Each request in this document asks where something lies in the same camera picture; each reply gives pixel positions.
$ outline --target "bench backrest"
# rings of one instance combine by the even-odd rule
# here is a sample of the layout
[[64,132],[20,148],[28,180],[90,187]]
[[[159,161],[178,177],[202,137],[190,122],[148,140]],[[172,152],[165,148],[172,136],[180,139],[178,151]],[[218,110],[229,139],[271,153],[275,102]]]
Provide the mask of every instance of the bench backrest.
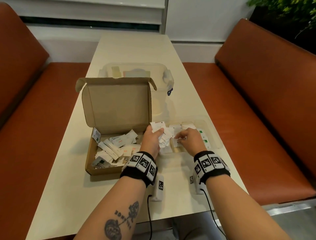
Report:
[[30,88],[49,54],[14,10],[0,3],[0,127]]
[[215,59],[316,176],[316,56],[241,19]]

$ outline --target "hand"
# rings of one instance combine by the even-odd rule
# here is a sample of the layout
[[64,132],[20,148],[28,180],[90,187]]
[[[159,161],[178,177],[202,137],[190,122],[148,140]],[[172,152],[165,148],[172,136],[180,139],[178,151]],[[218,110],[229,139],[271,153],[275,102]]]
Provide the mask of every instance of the hand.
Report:
[[199,152],[207,150],[197,129],[187,128],[179,132],[175,138],[180,138],[178,143],[182,144],[192,157]]
[[145,151],[148,152],[154,159],[156,159],[158,152],[160,150],[159,147],[159,140],[158,137],[160,137],[163,134],[164,129],[160,128],[156,132],[152,132],[152,128],[150,125],[148,125],[144,137],[142,140],[142,145],[140,147],[139,151]]

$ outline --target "orange cushion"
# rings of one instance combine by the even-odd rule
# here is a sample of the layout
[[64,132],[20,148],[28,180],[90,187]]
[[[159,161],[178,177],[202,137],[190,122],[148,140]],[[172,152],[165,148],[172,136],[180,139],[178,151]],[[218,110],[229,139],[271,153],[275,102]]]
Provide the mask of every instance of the orange cushion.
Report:
[[1,127],[49,55],[6,3],[0,3],[0,36]]
[[212,63],[183,63],[250,196],[267,205],[316,195],[293,160]]
[[242,19],[215,58],[316,177],[316,56]]
[[2,239],[25,239],[89,63],[51,63],[0,130]]

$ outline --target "open cardboard box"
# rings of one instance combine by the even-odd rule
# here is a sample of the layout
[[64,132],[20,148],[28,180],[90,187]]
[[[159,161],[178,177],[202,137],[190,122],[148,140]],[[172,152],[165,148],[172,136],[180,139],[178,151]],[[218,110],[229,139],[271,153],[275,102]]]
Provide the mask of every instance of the open cardboard box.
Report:
[[[82,104],[87,125],[101,133],[101,141],[128,133],[138,134],[137,143],[151,122],[150,85],[156,90],[151,78],[80,78],[76,91],[82,89]],[[91,138],[85,169],[90,175],[119,173],[122,166],[95,169],[98,143]]]

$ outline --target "table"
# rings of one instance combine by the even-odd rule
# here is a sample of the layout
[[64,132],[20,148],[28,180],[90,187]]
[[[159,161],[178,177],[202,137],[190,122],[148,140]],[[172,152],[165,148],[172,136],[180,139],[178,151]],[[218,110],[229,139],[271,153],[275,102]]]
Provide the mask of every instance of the table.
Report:
[[[162,63],[174,77],[174,91],[167,97],[170,118],[208,114],[187,75],[171,41],[166,35],[148,32],[107,31],[93,56],[87,77],[98,77],[99,70],[110,62]],[[115,180],[91,181],[84,171],[92,129],[85,122],[81,94],[59,147],[55,162],[37,207],[27,240],[40,240],[75,234]],[[232,179],[246,188],[225,147],[217,150],[231,169]],[[192,194],[189,176],[193,161],[187,153],[172,159],[163,157],[159,166],[165,178],[165,196],[150,203],[152,220],[209,210],[204,195]],[[146,204],[137,221],[148,221]]]

